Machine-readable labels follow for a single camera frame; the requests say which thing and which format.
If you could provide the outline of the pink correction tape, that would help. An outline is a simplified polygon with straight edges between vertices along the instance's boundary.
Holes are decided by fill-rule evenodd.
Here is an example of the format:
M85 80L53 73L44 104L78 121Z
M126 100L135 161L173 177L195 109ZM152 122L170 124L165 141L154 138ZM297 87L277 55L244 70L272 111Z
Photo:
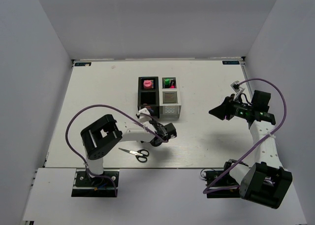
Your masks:
M157 115L158 114L158 106L156 104L144 103L143 107L145 107L151 115Z

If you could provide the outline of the pink glue stick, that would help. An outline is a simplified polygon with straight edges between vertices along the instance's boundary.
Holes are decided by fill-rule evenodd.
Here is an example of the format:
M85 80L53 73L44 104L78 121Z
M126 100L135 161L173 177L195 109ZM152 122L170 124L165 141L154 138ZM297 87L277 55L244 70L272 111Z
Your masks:
M144 80L144 82L143 82L143 89L144 90L150 90L150 89L152 89L152 86L153 86L152 80Z

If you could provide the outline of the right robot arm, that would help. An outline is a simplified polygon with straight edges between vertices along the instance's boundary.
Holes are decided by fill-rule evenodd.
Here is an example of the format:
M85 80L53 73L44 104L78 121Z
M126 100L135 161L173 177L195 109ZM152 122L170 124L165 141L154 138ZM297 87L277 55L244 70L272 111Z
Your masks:
M275 136L275 117L269 113L270 93L255 91L252 100L242 101L244 93L227 96L223 103L209 114L220 120L233 117L245 119L249 124L253 143L253 165L228 160L219 172L206 172L208 198L240 197L241 199L277 209L291 183L291 172L280 162Z

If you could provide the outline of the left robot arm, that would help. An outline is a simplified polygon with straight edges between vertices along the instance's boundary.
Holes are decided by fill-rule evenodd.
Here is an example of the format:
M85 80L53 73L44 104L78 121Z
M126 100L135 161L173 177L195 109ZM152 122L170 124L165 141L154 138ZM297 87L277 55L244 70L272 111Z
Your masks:
M89 170L87 179L93 185L103 182L103 157L118 143L139 141L157 147L177 137L172 123L163 125L148 113L137 113L136 117L136 121L131 124L118 123L113 115L107 114L80 132Z

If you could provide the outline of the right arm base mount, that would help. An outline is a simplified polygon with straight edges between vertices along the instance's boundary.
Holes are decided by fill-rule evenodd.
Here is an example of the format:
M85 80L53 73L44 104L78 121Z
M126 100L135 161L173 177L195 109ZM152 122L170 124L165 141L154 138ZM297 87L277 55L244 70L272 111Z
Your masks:
M211 184L217 177L223 173L223 170L217 170L213 168L204 168L200 171L200 177L206 182L206 186ZM206 194L209 199L216 198L240 198L239 195L239 184L228 174L225 175L222 179L216 182L209 190L230 187L226 190L220 190L213 193Z

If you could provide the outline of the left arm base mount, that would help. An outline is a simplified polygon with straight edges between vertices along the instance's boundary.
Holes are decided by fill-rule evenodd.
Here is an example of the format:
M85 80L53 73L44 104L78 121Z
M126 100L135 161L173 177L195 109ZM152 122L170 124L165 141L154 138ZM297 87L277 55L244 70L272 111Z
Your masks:
M113 180L112 182L107 178L99 178L90 176L85 170L77 170L74 177L71 196L72 197L89 197L89 198L115 198L118 192L119 171L109 170L104 171L104 175Z

